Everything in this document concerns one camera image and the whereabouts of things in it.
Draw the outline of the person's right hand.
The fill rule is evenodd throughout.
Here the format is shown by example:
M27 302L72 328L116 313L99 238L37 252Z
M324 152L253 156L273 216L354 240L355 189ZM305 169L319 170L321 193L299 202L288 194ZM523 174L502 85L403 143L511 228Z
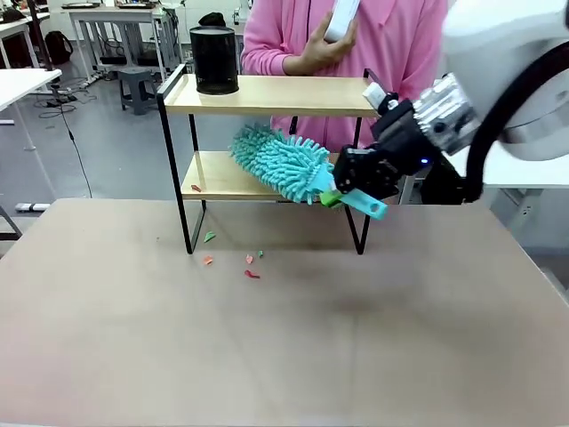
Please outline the person's right hand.
M332 20L328 12L319 26L311 33L301 55L301 74L312 75L322 68L327 68L339 62L346 56L356 43L357 21L349 23L347 33L337 42L325 41L325 32Z

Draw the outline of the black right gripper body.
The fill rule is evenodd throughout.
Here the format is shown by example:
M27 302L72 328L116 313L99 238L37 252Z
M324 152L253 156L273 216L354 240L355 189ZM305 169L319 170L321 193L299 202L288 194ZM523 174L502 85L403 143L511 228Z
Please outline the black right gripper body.
M412 176L435 160L435 147L414 117L413 104L404 100L372 127L372 159L396 177Z

